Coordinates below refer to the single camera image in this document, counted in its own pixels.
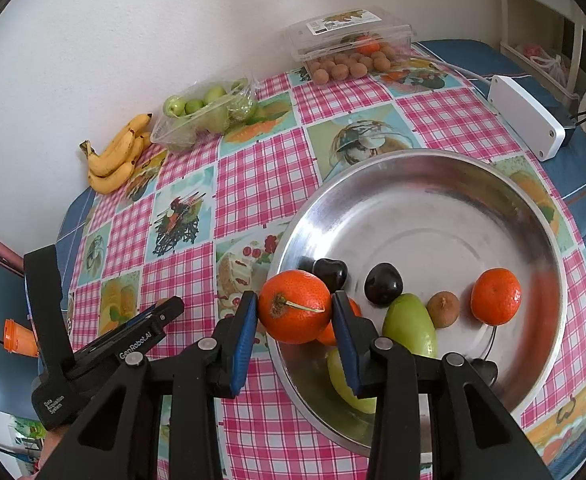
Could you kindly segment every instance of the metal bowl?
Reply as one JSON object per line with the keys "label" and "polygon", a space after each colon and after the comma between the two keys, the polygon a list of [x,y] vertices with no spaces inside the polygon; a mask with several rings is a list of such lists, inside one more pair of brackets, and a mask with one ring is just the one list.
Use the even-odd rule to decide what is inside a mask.
{"label": "metal bowl", "polygon": [[[296,269],[302,258],[337,258],[349,267],[345,290],[378,332],[386,309],[363,291],[369,270],[392,263],[404,291],[426,303],[440,290],[456,294],[462,312],[438,330],[441,358],[486,354],[490,327],[470,313],[473,283],[486,269],[518,277],[522,303],[500,326],[490,360],[498,365],[493,390],[518,416],[546,381],[560,350],[567,286],[557,243],[544,216],[512,181],[492,167],[452,152],[404,150],[365,160],[326,182],[289,224],[269,276]],[[269,338],[273,364],[295,406],[322,434],[368,455],[373,415],[356,411],[334,391],[327,348],[318,342],[279,344]],[[428,403],[420,396],[422,461],[431,459]]]}

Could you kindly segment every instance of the metal screw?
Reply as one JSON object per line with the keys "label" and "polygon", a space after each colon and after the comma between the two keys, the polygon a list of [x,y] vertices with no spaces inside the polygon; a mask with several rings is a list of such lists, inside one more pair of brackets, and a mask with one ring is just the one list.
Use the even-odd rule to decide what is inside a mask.
{"label": "metal screw", "polygon": [[464,364],[464,358],[460,354],[451,352],[446,356],[446,362],[451,366],[461,366]]}
{"label": "metal screw", "polygon": [[378,337],[375,339],[375,348],[378,350],[390,350],[393,348],[393,341],[388,337]]}
{"label": "metal screw", "polygon": [[198,341],[200,350],[212,350],[217,346],[217,341],[212,337],[204,337]]}
{"label": "metal screw", "polygon": [[129,366],[140,366],[143,359],[144,355],[142,355],[140,352],[131,352],[124,358],[124,362]]}

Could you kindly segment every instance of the dark cherry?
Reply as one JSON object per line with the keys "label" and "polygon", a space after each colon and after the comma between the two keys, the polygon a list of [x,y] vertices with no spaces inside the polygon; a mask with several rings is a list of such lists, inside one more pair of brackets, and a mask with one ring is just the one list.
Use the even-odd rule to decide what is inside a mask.
{"label": "dark cherry", "polygon": [[336,290],[342,290],[344,283],[346,283],[349,269],[342,260],[320,258],[313,262],[311,272],[324,282],[324,285],[332,294]]}
{"label": "dark cherry", "polygon": [[471,361],[471,366],[489,387],[493,386],[495,381],[497,381],[497,364],[493,361],[487,361],[477,357]]}
{"label": "dark cherry", "polygon": [[377,264],[364,282],[364,295],[377,306],[389,306],[404,290],[402,277],[391,264]]}

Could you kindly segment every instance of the tablecloth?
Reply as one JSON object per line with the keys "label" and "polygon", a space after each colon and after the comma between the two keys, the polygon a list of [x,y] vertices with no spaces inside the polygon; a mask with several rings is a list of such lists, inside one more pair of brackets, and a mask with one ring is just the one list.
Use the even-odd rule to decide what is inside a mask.
{"label": "tablecloth", "polygon": [[[562,250],[569,314],[551,376],[520,423],[552,466],[586,431],[586,250],[560,192],[459,74],[414,62],[402,73],[322,89],[307,79],[296,70],[263,82],[262,105],[279,116],[272,124],[243,131],[236,142],[219,140],[182,156],[167,156],[154,146],[138,164],[140,181],[146,182],[93,201],[87,195],[82,209],[90,211],[81,236],[73,238],[78,256],[68,278],[74,349],[119,322],[108,308],[115,291],[123,319],[167,295],[183,297],[185,313],[167,327],[151,357],[176,354],[209,335],[217,319],[233,312],[238,291],[263,280],[287,221],[339,164],[348,164],[334,164],[332,139],[354,122],[383,121],[392,134],[382,152],[454,150],[541,192],[534,200],[547,208]],[[179,239],[167,238],[163,218],[193,201],[195,229],[190,225]],[[259,263],[256,275],[233,268],[230,255],[239,253]],[[238,278],[245,283],[234,283]],[[362,478],[367,459],[330,442],[295,410],[259,333],[253,357],[242,394],[217,405],[226,478]],[[166,478],[166,428],[163,434],[160,478]]]}

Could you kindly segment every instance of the cherry stem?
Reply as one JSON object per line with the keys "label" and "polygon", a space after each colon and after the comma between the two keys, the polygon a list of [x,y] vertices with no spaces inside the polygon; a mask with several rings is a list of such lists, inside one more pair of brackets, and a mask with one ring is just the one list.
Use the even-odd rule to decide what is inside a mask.
{"label": "cherry stem", "polygon": [[302,305],[298,305],[297,303],[293,303],[292,301],[286,300],[285,304],[287,304],[288,306],[292,306],[293,308],[298,308],[300,310],[306,310],[307,312],[324,312],[324,309],[319,310],[317,308],[309,308],[307,306],[302,306]]}

